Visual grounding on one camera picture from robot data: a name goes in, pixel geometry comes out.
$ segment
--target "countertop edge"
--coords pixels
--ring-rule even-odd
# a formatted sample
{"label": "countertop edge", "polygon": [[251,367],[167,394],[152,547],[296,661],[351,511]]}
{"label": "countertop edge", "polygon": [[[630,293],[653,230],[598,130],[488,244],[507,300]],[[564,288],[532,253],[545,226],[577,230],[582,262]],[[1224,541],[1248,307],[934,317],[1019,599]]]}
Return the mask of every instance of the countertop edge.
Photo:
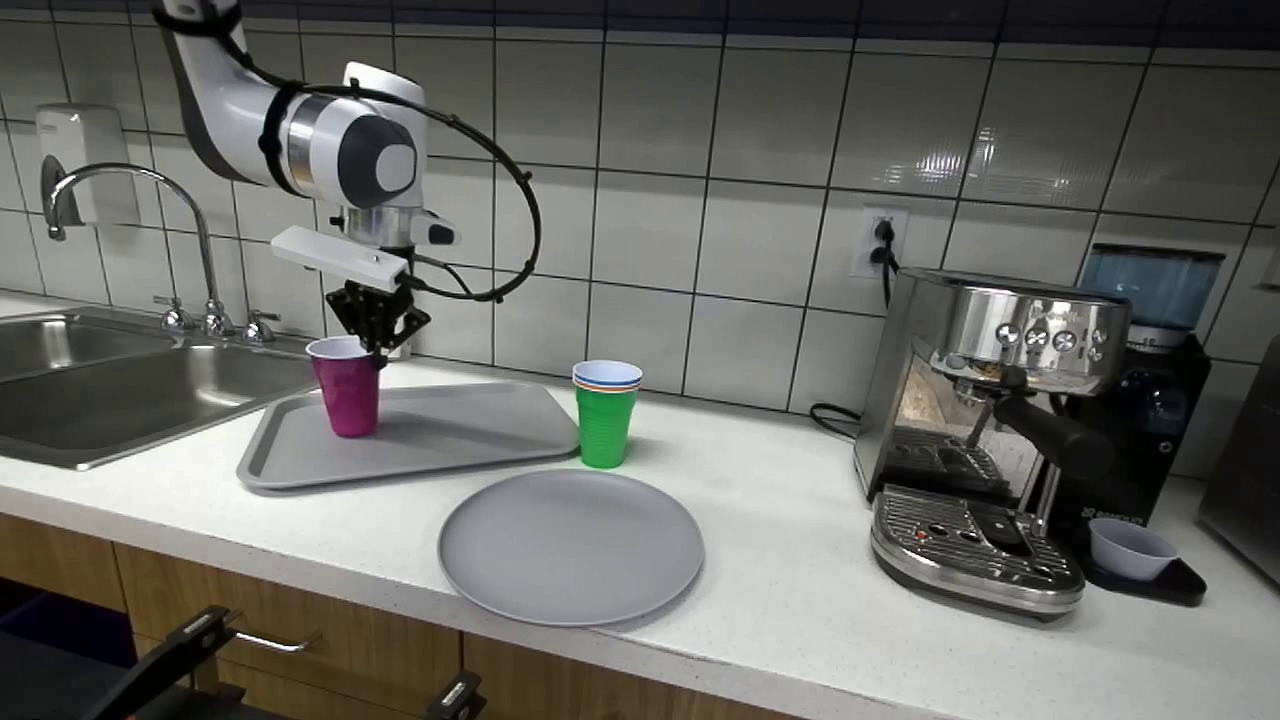
{"label": "countertop edge", "polygon": [[834,714],[834,720],[835,714],[863,714],[863,720],[934,714],[924,707],[900,707],[900,702],[887,702],[878,694],[856,694],[856,692],[805,684],[805,681],[789,681],[789,676],[772,676],[772,670],[756,670],[756,667],[735,667],[724,661],[685,656],[685,650],[669,650],[669,648],[644,648],[644,643],[637,643],[630,634],[614,634],[614,631],[564,631],[564,628],[512,622],[512,621],[488,615],[485,609],[471,609],[459,594],[409,587],[409,585],[392,585],[380,574],[359,574],[347,568],[231,542],[220,534],[194,534],[179,527],[163,527],[163,525],[150,525],[136,515],[115,515],[115,511],[102,511],[102,506],[83,506],[83,502],[64,502],[64,501],[47,501],[47,494],[27,494],[18,489],[0,489],[0,506],[5,506],[5,515],[19,515],[33,525],[129,542],[140,551],[176,555],[188,563],[205,563],[205,568],[220,568],[220,573],[238,573],[238,574],[251,574],[251,581],[272,581],[272,585],[285,585],[296,593],[315,593],[327,599],[392,610],[405,621],[439,622],[454,631],[547,650],[559,661],[614,667],[625,676],[644,676],[655,684],[675,684],[688,692],[708,692],[708,694],[756,702],[756,707],[785,712],[785,714],[815,714],[815,720],[819,714]]}

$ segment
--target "espresso machine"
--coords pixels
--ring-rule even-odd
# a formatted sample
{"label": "espresso machine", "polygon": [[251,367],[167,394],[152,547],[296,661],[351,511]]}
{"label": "espresso machine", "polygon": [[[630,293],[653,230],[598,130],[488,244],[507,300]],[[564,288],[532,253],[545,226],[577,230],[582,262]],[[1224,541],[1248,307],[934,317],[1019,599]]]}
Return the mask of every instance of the espresso machine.
{"label": "espresso machine", "polygon": [[1062,477],[1106,477],[1114,444],[1052,400],[1106,392],[1126,331],[1118,294],[900,272],[856,440],[878,559],[912,587],[1073,610],[1086,574],[1048,515]]}

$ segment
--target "green cup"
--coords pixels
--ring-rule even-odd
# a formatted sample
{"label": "green cup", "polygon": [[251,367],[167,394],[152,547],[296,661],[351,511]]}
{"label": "green cup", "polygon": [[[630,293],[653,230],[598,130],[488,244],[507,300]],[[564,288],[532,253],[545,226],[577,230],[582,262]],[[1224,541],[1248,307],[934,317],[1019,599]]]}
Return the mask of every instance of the green cup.
{"label": "green cup", "polygon": [[589,466],[620,466],[630,460],[641,374],[637,362],[620,358],[573,362],[577,448]]}

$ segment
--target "gray tray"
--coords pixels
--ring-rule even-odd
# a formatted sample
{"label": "gray tray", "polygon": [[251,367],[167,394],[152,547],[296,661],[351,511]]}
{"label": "gray tray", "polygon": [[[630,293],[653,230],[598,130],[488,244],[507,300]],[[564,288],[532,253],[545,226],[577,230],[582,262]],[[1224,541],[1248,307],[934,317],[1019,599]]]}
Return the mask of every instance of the gray tray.
{"label": "gray tray", "polygon": [[653,621],[704,573],[704,534],[671,494],[631,477],[573,466],[469,494],[436,551],[471,604],[553,628]]}
{"label": "gray tray", "polygon": [[268,406],[239,460],[255,490],[395,479],[577,453],[577,422],[532,384],[392,388],[380,394],[380,427],[341,440],[319,394]]}

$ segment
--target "purple cup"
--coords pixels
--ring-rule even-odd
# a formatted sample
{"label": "purple cup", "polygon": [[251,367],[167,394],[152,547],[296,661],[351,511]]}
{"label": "purple cup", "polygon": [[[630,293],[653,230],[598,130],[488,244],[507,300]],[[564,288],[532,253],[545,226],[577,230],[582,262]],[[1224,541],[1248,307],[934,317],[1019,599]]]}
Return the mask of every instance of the purple cup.
{"label": "purple cup", "polygon": [[327,427],[347,440],[373,434],[380,373],[359,334],[319,334],[307,345],[307,356],[325,394]]}

